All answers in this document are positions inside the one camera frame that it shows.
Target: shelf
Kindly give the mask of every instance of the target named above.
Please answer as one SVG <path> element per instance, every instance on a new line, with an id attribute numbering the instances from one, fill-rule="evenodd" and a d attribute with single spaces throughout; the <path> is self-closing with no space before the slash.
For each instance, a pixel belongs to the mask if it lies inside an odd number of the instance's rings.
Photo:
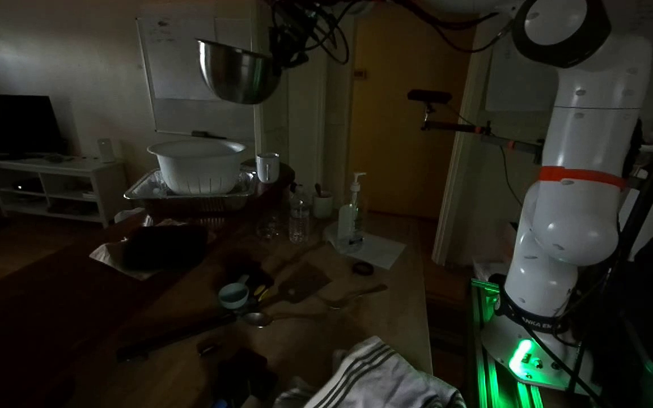
<path id="1" fill-rule="evenodd" d="M 46 197 L 46 193 L 39 190 L 17 190 L 17 189 L 0 189 L 5 195 L 29 195 L 29 197 Z"/>
<path id="2" fill-rule="evenodd" d="M 59 190 L 47 193 L 53 199 L 72 199 L 72 202 L 97 202 L 97 195 L 93 190 Z"/>
<path id="3" fill-rule="evenodd" d="M 10 214 L 85 221 L 107 227 L 123 199 L 124 176 L 114 161 L 0 161 L 0 206 Z"/>

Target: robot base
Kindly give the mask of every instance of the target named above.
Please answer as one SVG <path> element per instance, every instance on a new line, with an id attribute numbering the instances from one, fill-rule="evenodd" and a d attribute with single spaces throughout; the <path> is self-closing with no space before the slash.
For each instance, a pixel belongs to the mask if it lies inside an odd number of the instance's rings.
<path id="1" fill-rule="evenodd" d="M 579 348 L 558 342 L 554 337 L 538 334 L 539 340 L 550 348 L 550 352 L 567 365 L 573 367 L 579 359 Z M 538 388 L 550 391 L 568 391 L 571 375 L 564 372 L 554 359 L 532 340 L 532 337 L 507 321 L 505 316 L 494 316 L 480 331 L 480 342 L 486 352 L 504 367 L 507 367 L 519 382 Z M 582 356 L 579 380 L 587 384 L 591 391 L 598 386 L 590 384 L 591 376 L 591 356 Z"/>

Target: cup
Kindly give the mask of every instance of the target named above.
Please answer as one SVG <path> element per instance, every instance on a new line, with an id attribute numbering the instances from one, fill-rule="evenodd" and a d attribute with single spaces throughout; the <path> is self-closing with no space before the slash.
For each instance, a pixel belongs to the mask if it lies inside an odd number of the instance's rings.
<path id="1" fill-rule="evenodd" d="M 242 281 L 226 283 L 217 290 L 217 304 L 226 312 L 242 312 L 250 304 L 250 287 Z"/>
<path id="2" fill-rule="evenodd" d="M 313 197 L 311 214 L 316 221 L 326 221 L 333 214 L 333 197 L 330 195 L 318 195 Z"/>
<path id="3" fill-rule="evenodd" d="M 276 153 L 260 153 L 257 155 L 257 178 L 260 185 L 278 182 L 278 155 Z"/>

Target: door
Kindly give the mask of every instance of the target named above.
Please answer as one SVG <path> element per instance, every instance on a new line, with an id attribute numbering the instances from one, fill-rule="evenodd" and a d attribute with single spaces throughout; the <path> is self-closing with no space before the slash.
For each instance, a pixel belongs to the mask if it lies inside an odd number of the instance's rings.
<path id="1" fill-rule="evenodd" d="M 472 44 L 472 32 L 448 37 Z M 468 61 L 404 8 L 379 6 L 359 21 L 348 172 L 368 172 L 365 208 L 438 221 L 453 135 L 422 133 L 423 108 L 406 95 L 411 89 L 452 93 L 432 119 L 456 123 Z"/>

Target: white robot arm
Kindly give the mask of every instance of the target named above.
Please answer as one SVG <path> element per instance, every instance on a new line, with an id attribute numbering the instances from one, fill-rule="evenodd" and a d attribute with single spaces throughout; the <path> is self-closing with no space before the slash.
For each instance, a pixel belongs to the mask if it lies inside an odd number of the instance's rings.
<path id="1" fill-rule="evenodd" d="M 558 68 L 558 95 L 542 168 L 522 208 L 504 287 L 505 316 L 483 331 L 486 350 L 523 382 L 564 391 L 571 376 L 536 348 L 515 360 L 532 330 L 554 356 L 571 365 L 575 350 L 555 340 L 579 281 L 579 267 L 611 256 L 619 235 L 621 170 L 639 121 L 650 44 L 609 34 L 600 0 L 430 0 L 446 11 L 512 11 L 517 50 Z"/>

